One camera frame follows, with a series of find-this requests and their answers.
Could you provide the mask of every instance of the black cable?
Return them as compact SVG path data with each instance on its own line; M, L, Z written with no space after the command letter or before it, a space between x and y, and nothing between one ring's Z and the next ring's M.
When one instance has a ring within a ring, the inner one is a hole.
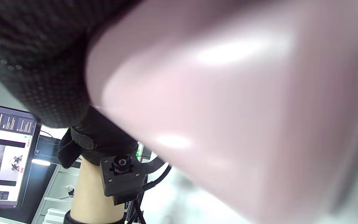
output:
M145 176L145 181L143 182L143 184L147 184L147 181L149 180L149 175ZM143 197L145 196L145 193L140 193L138 195L138 200L139 200L139 205L142 205L142 201L143 201Z
M41 132L44 132L45 134L49 135L55 142L60 143L57 139L55 139L51 134L49 134L46 131L41 130Z
M136 218L138 218L138 216L136 215L136 212L134 212L134 213L132 214L132 216L128 219L127 224L132 224L133 221L135 221Z
M140 219L140 222L141 222L142 224L146 224L145 218L143 217L142 211L140 210L140 205L139 205L138 200L134 200L134 201L133 201L133 205L135 206L136 213L138 214L138 217L139 217L139 219Z
M39 136L41 139L45 139L45 140L50 140L50 139L48 139L48 138L46 138L46 137L44 137L44 136ZM54 145L54 146L59 146L59 144L56 144L56 143L47 143L48 145Z
M156 180L151 181L145 185L143 185L142 189L143 191L150 190L151 188L155 187L157 184L159 184L164 178L168 175L168 173L171 171L171 166L168 165L167 168L164 170L164 172L159 176Z

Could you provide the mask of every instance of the black glove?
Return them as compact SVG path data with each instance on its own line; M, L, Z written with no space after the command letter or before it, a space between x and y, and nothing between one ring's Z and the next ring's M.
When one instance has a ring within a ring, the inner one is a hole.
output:
M138 0L0 1L0 81L42 124L85 119L88 42Z
M59 147L58 158L62 166L68 168L80 155L99 166L102 157L133 154L138 143L90 107L85 119L68 129Z

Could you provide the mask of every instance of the monitor screen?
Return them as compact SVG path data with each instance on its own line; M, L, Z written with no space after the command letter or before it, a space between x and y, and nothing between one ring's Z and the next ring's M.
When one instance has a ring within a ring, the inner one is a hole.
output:
M0 208L18 206L39 130L30 113L0 106Z

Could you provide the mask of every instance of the screen display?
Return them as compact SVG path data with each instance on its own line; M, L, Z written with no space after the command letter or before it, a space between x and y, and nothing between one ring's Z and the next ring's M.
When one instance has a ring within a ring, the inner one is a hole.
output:
M0 208L17 206L36 127L30 113L0 107Z

